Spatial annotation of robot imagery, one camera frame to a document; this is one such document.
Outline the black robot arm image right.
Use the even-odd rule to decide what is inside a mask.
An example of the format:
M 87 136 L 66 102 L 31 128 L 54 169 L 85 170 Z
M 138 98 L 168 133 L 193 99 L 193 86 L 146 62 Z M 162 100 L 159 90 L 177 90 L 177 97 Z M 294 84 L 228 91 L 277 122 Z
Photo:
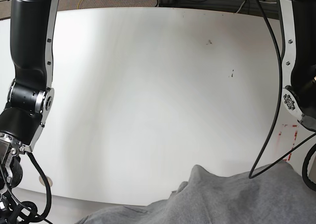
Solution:
M 316 130 L 316 0 L 276 0 L 282 35 L 282 96 L 286 110 Z

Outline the black robot arm image left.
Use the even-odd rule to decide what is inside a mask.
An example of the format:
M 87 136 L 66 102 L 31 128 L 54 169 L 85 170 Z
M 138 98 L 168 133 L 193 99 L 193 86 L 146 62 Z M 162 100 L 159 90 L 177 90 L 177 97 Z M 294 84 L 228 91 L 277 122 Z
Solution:
M 54 89 L 53 35 L 59 0 L 11 0 L 10 53 L 15 67 L 4 110 L 0 115 L 0 221 L 30 224 L 46 221 L 51 189 L 34 158 L 35 143 L 50 112 Z M 22 180 L 21 155 L 27 155 L 46 189 L 46 206 L 19 201 L 12 193 Z

